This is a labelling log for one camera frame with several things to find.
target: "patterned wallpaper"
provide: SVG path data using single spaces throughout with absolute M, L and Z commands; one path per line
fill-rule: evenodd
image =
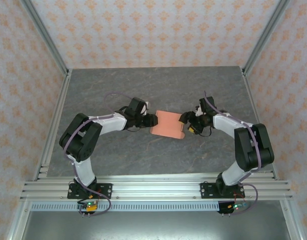
M 0 0 L 0 240 L 32 179 L 63 76 L 19 0 Z
M 307 228 L 307 0 L 291 0 L 248 81 Z
M 69 68 L 244 66 L 279 0 L 33 0 Z

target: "metal base plate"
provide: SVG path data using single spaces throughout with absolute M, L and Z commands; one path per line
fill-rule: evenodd
M 113 191 L 113 185 L 111 183 L 97 183 L 96 189 L 99 193 L 111 199 Z M 87 199 L 88 197 L 89 194 L 81 186 L 77 186 L 75 183 L 69 184 L 68 199 Z
M 234 193 L 238 194 L 236 196 L 237 199 L 242 198 L 239 195 L 245 197 L 245 191 L 242 186 L 227 186 L 227 192 L 223 196 L 221 196 L 215 183 L 200 183 L 200 194 L 202 199 L 232 199 L 235 198 Z

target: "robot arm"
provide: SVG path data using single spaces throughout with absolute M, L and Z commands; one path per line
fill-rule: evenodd
M 91 154 L 100 135 L 126 130 L 133 126 L 147 128 L 158 124 L 157 116 L 148 114 L 147 107 L 148 102 L 134 97 L 129 106 L 122 107 L 111 115 L 93 117 L 79 113 L 75 116 L 59 140 L 59 144 L 63 149 L 76 129 L 89 119 L 93 119 L 93 121 L 80 129 L 66 149 L 67 156 L 74 164 L 76 172 L 74 182 L 76 185 L 79 184 L 77 181 L 77 178 L 79 178 L 84 186 L 96 191 L 97 179 L 92 170 Z
M 212 97 L 207 97 L 207 100 L 216 108 Z M 201 98 L 199 106 L 196 107 L 196 112 L 185 112 L 181 115 L 179 121 L 184 124 L 189 122 L 188 130 L 194 134 L 201 134 L 205 127 L 210 127 L 221 130 L 234 138 L 236 161 L 227 170 L 219 174 L 216 181 L 218 191 L 223 196 L 230 186 L 240 183 L 259 166 L 255 142 L 253 142 L 246 125 L 251 128 L 253 137 L 257 142 L 261 167 L 274 161 L 274 153 L 265 125 L 237 121 L 229 113 L 220 112 L 221 114 L 217 113 L 207 104 L 204 98 Z

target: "floral wallpaper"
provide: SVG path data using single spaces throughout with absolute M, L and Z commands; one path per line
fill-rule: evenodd
M 19 0 L 0 0 L 0 240 L 31 180 L 63 75 Z
M 243 67 L 278 2 L 33 0 L 75 69 Z
M 248 76 L 279 176 L 292 181 L 307 229 L 307 0 L 291 0 Z

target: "pink sponge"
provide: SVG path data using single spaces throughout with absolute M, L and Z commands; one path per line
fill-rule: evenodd
M 185 137 L 185 133 L 182 132 L 184 125 L 179 121 L 181 114 L 158 110 L 156 116 L 158 124 L 150 129 L 150 133 L 174 139 Z

